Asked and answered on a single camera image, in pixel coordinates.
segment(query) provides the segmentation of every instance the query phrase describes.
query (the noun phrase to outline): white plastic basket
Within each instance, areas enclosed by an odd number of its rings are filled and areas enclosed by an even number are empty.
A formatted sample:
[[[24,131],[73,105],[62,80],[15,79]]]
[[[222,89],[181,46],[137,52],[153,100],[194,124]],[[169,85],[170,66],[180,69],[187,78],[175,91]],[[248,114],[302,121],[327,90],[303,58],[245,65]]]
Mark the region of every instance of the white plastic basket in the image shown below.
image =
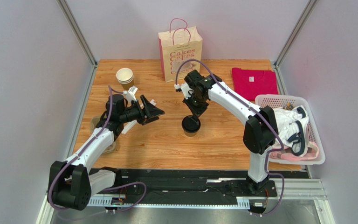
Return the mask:
[[[320,148],[320,153],[317,158],[313,160],[306,160],[306,161],[297,161],[292,162],[288,160],[278,160],[278,159],[271,159],[271,162],[278,162],[281,164],[298,164],[298,165],[314,165],[314,164],[322,164],[325,162],[325,153],[323,149],[323,145],[321,144],[320,136],[318,135],[316,123],[313,118],[313,114],[311,113],[309,104],[307,101],[301,97],[294,97],[294,96],[286,96],[286,95],[259,95],[255,99],[255,103],[259,106],[265,107],[270,106],[271,108],[283,108],[287,103],[291,103],[294,107],[296,106],[304,106],[307,110],[309,115],[309,125],[308,125],[308,132],[310,136],[310,141],[317,143],[318,147]]]

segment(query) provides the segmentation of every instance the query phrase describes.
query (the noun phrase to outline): folded shirt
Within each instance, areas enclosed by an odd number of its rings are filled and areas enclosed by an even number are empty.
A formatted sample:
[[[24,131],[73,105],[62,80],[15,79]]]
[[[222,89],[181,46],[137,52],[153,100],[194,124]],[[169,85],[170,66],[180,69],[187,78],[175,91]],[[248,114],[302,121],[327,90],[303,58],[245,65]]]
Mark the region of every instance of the folded shirt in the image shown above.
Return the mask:
[[[278,94],[275,72],[232,68],[234,91],[247,100],[255,101],[261,94]]]

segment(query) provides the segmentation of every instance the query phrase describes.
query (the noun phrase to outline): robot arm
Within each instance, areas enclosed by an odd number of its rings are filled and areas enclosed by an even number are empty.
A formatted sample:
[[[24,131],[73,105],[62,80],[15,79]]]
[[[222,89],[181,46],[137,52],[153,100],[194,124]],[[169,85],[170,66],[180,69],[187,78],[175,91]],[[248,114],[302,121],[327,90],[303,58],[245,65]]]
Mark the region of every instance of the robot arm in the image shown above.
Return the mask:
[[[107,121],[105,116],[110,108],[109,97],[101,121],[85,144],[65,161],[55,161],[52,164],[49,172],[49,188],[63,167],[77,158],[58,177],[52,189],[53,204],[83,210],[92,195],[103,189],[122,185],[121,171],[118,169],[104,167],[95,174],[89,175],[89,172],[103,151],[120,135],[124,123],[136,120],[145,125],[158,120],[158,117],[164,114],[164,111],[151,104],[143,95],[140,97],[144,105],[141,108],[139,101],[134,97],[136,90],[133,90],[130,89],[125,93],[125,99],[118,94],[112,96],[113,107],[110,119]],[[131,105],[125,105],[125,102],[130,102]]]
[[[243,141],[245,146],[251,151],[250,168],[248,171],[249,189],[256,194],[263,189],[263,186],[269,180],[264,168],[267,151],[274,144],[275,136],[261,121],[254,110],[259,112],[273,129],[277,131],[274,111],[268,106],[261,108],[247,101],[232,91],[219,77],[215,77],[217,81],[226,88],[226,91],[222,90],[210,75],[203,77],[196,70],[190,72],[185,77],[186,82],[183,83],[177,91],[183,92],[185,96],[183,102],[189,107],[193,115],[185,117],[182,126],[185,130],[188,130],[186,125],[200,125],[198,117],[207,110],[209,106],[207,100],[222,105],[236,116],[245,126]],[[239,102],[231,94],[227,94],[227,91],[230,91],[236,97],[240,98],[248,106]]]

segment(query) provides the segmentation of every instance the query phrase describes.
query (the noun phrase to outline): wooden tabletop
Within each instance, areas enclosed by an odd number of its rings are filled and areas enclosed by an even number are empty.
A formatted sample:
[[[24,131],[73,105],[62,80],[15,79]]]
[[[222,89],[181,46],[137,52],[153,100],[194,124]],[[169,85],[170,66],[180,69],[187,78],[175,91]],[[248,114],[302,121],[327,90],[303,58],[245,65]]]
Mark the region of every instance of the wooden tabletop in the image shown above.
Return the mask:
[[[233,88],[231,69],[271,70],[268,60],[203,60],[214,74]],[[166,168],[166,169],[248,169],[249,150],[242,142],[244,126],[230,112],[215,102],[209,102],[200,117],[201,129],[194,137],[185,136],[182,119],[191,115],[182,103],[183,94],[175,91],[174,82],[164,81],[159,60],[101,60],[92,85],[75,151],[90,137],[90,121],[105,111],[108,85],[122,91],[116,79],[120,68],[134,73],[136,97],[145,95],[165,111],[160,120],[141,126],[136,124],[117,139],[116,150],[102,155],[95,167]],[[200,73],[207,76],[204,68]],[[298,165],[270,163],[272,170],[300,170]]]

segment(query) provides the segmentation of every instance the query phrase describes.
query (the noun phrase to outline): gray wall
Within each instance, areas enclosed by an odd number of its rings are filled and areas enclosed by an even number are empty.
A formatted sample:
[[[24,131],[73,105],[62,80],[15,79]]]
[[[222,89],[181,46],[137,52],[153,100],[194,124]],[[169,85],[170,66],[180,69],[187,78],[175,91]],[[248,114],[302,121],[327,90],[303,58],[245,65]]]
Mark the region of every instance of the gray wall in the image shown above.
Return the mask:
[[[315,116],[326,161],[311,171],[336,223],[358,223],[358,1],[320,0],[281,72]]]
[[[54,0],[0,0],[0,224],[35,223],[92,68]]]
[[[97,60],[159,59],[157,32],[197,26],[202,58],[278,57],[307,0],[68,0]],[[182,26],[180,21],[175,27]]]

